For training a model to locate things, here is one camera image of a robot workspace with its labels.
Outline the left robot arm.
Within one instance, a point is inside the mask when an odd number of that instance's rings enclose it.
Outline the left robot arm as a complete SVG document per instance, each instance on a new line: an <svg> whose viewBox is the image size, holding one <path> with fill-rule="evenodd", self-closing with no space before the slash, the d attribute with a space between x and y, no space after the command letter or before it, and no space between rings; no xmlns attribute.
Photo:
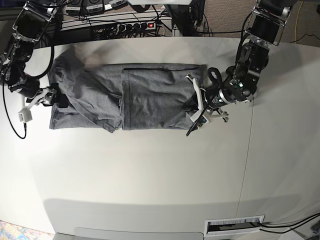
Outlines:
<svg viewBox="0 0 320 240"><path fill-rule="evenodd" d="M226 78L217 68L209 67L206 77L211 85L201 85L200 92L194 93L182 109L186 113L195 113L201 107L215 111L252 100L261 72L268 65L270 46L279 44L293 5L291 0L258 0L242 24L234 65L226 69Z"/></svg>

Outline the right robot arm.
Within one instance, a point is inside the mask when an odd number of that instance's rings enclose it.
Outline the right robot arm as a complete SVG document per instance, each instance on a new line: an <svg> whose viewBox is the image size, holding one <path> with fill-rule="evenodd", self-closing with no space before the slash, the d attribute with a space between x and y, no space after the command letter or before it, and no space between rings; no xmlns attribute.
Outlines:
<svg viewBox="0 0 320 240"><path fill-rule="evenodd" d="M54 62L55 47L46 30L55 19L59 9L65 7L68 0L27 0L22 7L12 30L12 37L0 59L0 81L11 92L17 92L27 99L46 107L69 106L68 98L58 83L41 88L40 79L46 76ZM26 63L41 39L45 37L50 46L50 59L47 68L38 75L25 73Z"/></svg>

